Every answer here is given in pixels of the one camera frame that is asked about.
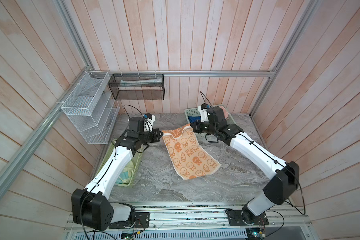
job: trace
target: teal cloth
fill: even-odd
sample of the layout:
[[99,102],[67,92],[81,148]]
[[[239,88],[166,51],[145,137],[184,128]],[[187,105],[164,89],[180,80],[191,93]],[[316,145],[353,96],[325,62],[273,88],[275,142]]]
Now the teal cloth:
[[129,161],[123,171],[121,172],[120,176],[117,178],[116,183],[119,184],[129,184],[131,181],[133,171],[135,170],[135,165],[132,161]]

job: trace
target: blue cloth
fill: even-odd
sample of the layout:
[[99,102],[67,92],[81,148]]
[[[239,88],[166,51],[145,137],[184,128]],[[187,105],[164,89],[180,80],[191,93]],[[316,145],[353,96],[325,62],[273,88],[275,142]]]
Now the blue cloth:
[[201,120],[202,117],[200,117],[200,116],[198,116],[198,117],[188,116],[188,119],[189,119],[189,123],[192,123],[192,122],[196,122],[197,120]]

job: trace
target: light green basket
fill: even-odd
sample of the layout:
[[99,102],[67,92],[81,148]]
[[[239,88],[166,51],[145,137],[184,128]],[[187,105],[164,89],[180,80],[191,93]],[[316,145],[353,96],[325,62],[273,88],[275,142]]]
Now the light green basket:
[[[100,172],[100,170],[103,168],[103,166],[106,164],[107,160],[111,156],[112,151],[115,148],[114,143],[116,142],[116,140],[117,140],[117,138],[113,139],[111,144],[109,145],[108,150],[106,152],[106,155],[104,156],[103,161],[101,162],[99,170],[97,171],[97,174]],[[138,151],[142,152],[143,151],[143,146],[141,146]],[[138,167],[140,165],[140,161],[141,161],[142,157],[143,157],[142,153],[136,152],[135,156],[133,156],[133,158],[131,159],[131,161],[133,162],[135,168],[134,168],[134,171],[133,171],[133,174],[132,174],[132,177],[131,177],[131,180],[129,181],[129,183],[128,184],[115,183],[115,185],[121,186],[121,187],[132,187],[133,181],[135,180],[137,169],[138,169]]]
[[[228,109],[223,105],[223,104],[218,104],[218,105],[213,105],[213,107],[218,107],[218,106],[223,106],[226,111],[228,112]],[[200,112],[197,110],[197,108],[188,108],[184,111],[185,113],[185,118],[187,119],[187,122],[189,123],[189,119],[188,116],[191,117],[200,117]],[[227,124],[236,124],[235,120],[232,118],[232,115],[230,112],[228,112],[228,119],[227,119]],[[196,138],[198,140],[200,139],[204,139],[206,133],[195,133]]]

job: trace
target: towel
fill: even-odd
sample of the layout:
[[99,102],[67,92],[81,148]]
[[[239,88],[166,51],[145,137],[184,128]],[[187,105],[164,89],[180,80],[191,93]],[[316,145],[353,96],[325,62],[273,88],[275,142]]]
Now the towel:
[[190,124],[163,133],[173,168],[182,179],[211,175],[221,166],[199,145]]

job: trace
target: black wire mesh basket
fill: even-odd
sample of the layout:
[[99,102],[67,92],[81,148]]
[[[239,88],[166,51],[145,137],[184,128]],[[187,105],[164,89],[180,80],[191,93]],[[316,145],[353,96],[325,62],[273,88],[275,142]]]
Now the black wire mesh basket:
[[115,100],[164,100],[163,74],[112,74],[108,86]]

